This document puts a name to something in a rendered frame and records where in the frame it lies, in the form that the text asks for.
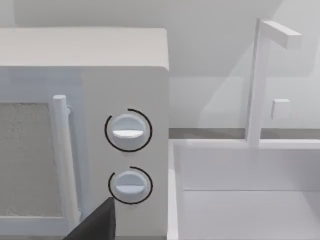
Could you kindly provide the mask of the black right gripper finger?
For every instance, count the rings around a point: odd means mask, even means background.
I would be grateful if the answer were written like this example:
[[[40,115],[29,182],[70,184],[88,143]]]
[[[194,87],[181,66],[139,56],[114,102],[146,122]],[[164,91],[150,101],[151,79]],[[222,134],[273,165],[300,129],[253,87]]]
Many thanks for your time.
[[[108,197],[62,240],[115,240],[115,199]]]

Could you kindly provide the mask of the white microwave knob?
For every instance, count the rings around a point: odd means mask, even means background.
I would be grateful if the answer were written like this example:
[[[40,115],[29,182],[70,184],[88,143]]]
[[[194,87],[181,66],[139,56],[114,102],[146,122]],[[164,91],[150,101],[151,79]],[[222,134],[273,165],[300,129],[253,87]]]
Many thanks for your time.
[[[148,190],[147,179],[141,173],[133,170],[116,175],[112,186],[115,195],[124,202],[140,201]]]
[[[117,147],[123,150],[134,150],[145,143],[147,126],[140,116],[124,113],[112,118],[108,124],[108,135]]]

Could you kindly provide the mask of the pale microwave oven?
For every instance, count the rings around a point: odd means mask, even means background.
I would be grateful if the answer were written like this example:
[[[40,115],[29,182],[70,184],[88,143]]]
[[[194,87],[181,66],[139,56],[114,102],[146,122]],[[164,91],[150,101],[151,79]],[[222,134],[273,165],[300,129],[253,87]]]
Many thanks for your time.
[[[63,239],[69,231],[53,96],[65,95],[80,222],[115,201],[115,240],[168,236],[169,50],[163,28],[0,27],[0,240]],[[117,147],[112,118],[141,117],[136,149]],[[142,174],[126,202],[113,180]]]

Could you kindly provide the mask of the white sink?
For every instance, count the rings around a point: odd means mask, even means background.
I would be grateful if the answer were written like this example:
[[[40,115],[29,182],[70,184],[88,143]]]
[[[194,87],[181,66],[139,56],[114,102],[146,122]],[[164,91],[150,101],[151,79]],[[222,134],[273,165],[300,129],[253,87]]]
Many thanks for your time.
[[[171,240],[320,240],[320,141],[171,139]]]

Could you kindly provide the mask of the tall white tap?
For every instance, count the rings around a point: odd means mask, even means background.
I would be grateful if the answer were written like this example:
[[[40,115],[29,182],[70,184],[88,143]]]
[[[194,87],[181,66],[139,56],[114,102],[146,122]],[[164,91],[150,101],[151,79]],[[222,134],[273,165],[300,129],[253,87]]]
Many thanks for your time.
[[[302,34],[268,18],[256,20],[247,110],[245,139],[249,148],[257,149],[261,139],[268,60],[271,42],[286,50],[299,50]]]

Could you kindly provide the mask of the small white tap lever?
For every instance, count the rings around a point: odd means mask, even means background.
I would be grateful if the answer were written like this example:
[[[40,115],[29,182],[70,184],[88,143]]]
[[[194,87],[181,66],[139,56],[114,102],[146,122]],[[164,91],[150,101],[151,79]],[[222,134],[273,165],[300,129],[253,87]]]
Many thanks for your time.
[[[271,118],[273,120],[285,119],[290,114],[291,101],[277,98],[272,101]]]

